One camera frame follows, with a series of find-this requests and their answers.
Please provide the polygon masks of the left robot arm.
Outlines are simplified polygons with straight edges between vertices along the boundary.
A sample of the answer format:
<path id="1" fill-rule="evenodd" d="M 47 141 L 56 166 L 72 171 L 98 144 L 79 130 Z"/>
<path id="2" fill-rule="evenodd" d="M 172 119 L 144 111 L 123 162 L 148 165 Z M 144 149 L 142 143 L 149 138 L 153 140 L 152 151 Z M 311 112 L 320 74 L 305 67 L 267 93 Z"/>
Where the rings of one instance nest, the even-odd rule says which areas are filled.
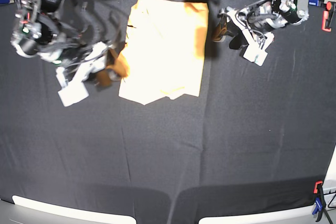
<path id="1" fill-rule="evenodd" d="M 300 25 L 309 18 L 309 0 L 258 0 L 238 9 L 222 8 L 212 40 L 231 37 L 229 48 L 242 50 L 248 61 L 262 66 L 274 41 L 274 30 Z"/>

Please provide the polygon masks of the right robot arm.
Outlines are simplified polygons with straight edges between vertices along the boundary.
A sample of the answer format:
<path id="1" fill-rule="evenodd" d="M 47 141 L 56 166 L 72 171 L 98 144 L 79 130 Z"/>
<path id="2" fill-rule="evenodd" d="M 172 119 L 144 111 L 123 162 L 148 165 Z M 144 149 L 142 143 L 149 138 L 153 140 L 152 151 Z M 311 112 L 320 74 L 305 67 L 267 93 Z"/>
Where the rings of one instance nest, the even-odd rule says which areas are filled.
<path id="1" fill-rule="evenodd" d="M 65 0 L 19 0 L 11 44 L 25 58 L 39 57 L 56 66 L 61 86 L 58 95 L 64 106 L 87 98 L 87 80 L 108 87 L 118 76 L 108 69 L 112 42 L 101 38 L 101 26 L 87 3 L 76 7 L 83 28 L 60 21 Z"/>

